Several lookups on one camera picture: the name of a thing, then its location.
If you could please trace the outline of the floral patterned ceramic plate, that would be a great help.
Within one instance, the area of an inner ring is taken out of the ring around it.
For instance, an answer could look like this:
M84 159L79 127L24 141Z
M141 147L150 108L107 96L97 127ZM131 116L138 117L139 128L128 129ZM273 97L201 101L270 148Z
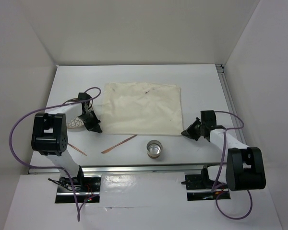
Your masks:
M77 103L72 105L72 103L77 102L75 98L70 99L66 102L68 105L66 120L67 120L67 128L68 129L76 129L85 126L85 117L84 115L87 112L90 112L93 107L93 103L91 101L86 103Z

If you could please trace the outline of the copper knife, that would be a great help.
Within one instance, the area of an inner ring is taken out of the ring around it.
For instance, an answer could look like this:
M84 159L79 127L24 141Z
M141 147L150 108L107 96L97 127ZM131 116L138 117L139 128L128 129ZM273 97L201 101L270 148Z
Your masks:
M118 147L118 146L120 146L120 145L122 145L122 144L124 144L124 143L126 143L126 142L128 142L128 141L130 141L131 139L133 139L133 138L135 138L135 137L137 137L137 135L133 135L133 136L131 136L131 137L129 137L129 138L121 141L120 143L118 143L118 144L116 144L116 145L114 145L114 146L112 146L112 147L110 147L110 148L102 151L101 154L106 154L106 153L112 151L114 148L116 148L116 147Z

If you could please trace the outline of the cream cloth napkin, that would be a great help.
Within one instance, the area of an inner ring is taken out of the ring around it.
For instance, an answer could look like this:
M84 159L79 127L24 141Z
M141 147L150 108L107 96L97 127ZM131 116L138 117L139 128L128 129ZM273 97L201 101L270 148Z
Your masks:
M101 126L106 134L178 136L183 130L181 88L148 82L108 83Z

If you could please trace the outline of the metal cup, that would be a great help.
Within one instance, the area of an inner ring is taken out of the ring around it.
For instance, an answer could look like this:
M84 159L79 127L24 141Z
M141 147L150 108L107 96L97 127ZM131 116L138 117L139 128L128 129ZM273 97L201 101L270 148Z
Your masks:
M148 157L156 159L160 157L163 146L158 140L151 140L147 143L146 150Z

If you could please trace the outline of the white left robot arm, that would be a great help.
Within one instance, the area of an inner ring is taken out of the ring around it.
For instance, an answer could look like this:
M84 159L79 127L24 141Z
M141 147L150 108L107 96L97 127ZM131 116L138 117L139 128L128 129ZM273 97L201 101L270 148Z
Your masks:
M86 130L102 133L100 120L92 109L92 97L85 93L78 94L75 105L62 106L50 113L37 113L34 118L31 146L34 151L46 156L59 168L60 183L74 191L85 186L84 173L69 154L67 125L74 118L79 118Z

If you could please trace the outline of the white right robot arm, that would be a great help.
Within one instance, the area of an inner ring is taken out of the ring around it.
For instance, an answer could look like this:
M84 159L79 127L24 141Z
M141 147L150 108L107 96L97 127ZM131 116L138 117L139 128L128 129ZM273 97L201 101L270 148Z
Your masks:
M219 125L216 120L219 113L237 118L240 126L226 128ZM207 172L201 174L201 185L212 187L213 191L221 183L231 191L264 189L266 177L261 150L240 142L228 133L242 129L244 122L237 115L225 111L204 110L200 115L181 135L195 141L203 137L222 151L219 166L209 166Z

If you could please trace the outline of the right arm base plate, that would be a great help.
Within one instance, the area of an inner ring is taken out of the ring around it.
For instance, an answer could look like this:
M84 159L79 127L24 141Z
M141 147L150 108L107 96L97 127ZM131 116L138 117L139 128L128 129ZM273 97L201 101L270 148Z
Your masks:
M211 191L214 181L202 174L186 174L185 181L188 201L208 201L218 199L231 199L227 186L223 185L213 192Z

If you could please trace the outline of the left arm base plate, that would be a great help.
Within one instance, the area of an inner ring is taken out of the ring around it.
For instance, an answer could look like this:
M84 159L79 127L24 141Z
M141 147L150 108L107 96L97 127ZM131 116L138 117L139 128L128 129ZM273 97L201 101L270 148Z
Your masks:
M55 203L56 204L71 204L74 203L72 186L69 180L60 178L59 180L52 180L57 185L57 192ZM75 184L75 194L77 201L83 203L99 203L100 202L100 187L101 187L101 176L84 177L83 185Z

